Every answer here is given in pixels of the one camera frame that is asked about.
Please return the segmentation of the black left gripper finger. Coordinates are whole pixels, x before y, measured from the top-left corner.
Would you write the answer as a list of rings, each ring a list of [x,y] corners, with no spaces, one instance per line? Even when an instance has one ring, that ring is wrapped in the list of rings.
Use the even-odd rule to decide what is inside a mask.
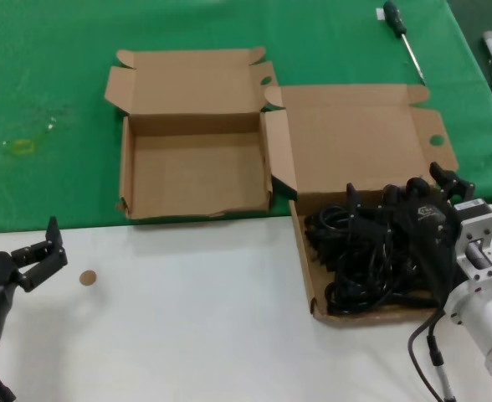
[[[57,219],[52,216],[45,240],[11,253],[18,269],[31,266],[24,273],[17,271],[16,283],[25,292],[31,292],[68,264]]]

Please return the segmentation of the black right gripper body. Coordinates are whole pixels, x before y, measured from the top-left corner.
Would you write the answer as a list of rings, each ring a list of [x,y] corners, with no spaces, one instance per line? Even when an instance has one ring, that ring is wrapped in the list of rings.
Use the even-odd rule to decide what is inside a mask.
[[[449,211],[434,196],[411,198],[390,206],[393,223],[407,239],[408,252],[428,289],[440,304],[452,291],[454,240]]]

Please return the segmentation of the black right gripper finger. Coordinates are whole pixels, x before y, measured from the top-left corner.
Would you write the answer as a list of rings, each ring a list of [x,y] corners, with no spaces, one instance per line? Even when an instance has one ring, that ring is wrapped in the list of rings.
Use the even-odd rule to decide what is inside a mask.
[[[356,235],[392,235],[393,208],[378,204],[367,207],[352,183],[346,185],[348,229]]]
[[[466,202],[474,198],[474,184],[460,178],[455,171],[443,169],[437,162],[432,162],[429,173],[439,187],[444,202],[451,202],[453,198]]]

